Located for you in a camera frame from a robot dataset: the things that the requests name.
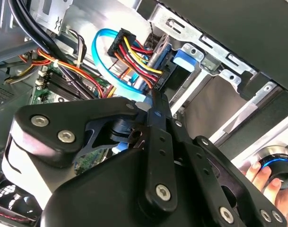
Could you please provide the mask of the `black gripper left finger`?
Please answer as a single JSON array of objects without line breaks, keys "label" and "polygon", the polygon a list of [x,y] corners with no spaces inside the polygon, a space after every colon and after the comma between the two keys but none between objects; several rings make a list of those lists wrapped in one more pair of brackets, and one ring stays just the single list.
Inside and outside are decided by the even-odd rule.
[{"label": "black gripper left finger", "polygon": [[146,153],[144,173],[148,181],[144,188],[148,196],[159,210],[174,210],[177,199],[171,194],[176,192],[176,183],[168,178],[174,172],[173,145],[160,95],[153,92],[147,111],[124,97],[20,108],[13,120],[13,153],[26,153],[39,176],[29,176],[29,164],[16,164],[14,182],[33,194],[44,211],[54,192],[77,177],[64,179],[62,173],[72,168],[78,155],[115,147],[125,140],[131,147],[119,154],[132,150]]}]

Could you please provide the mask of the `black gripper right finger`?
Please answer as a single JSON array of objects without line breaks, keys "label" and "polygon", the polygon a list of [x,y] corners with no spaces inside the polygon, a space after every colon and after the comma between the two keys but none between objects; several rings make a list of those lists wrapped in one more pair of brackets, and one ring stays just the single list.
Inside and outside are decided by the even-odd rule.
[{"label": "black gripper right finger", "polygon": [[205,227],[286,227],[283,214],[207,138],[192,140],[177,124],[166,95],[160,95],[174,150],[195,179]]}]

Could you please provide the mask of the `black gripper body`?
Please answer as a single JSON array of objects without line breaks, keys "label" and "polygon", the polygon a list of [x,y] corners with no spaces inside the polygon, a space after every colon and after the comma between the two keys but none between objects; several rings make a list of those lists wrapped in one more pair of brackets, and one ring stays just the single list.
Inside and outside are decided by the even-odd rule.
[{"label": "black gripper body", "polygon": [[204,227],[199,190],[185,165],[168,175],[176,183],[174,210],[159,210],[145,190],[144,151],[125,151],[60,186],[41,217],[43,227]]}]

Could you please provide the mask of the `person hand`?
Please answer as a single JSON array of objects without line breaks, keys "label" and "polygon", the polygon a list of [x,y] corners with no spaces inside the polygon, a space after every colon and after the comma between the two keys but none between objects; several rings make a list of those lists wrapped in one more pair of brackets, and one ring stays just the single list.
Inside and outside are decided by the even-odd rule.
[{"label": "person hand", "polygon": [[269,181],[271,169],[262,168],[259,162],[246,171],[246,178],[285,216],[288,216],[288,189],[281,190],[282,181],[274,178]]}]

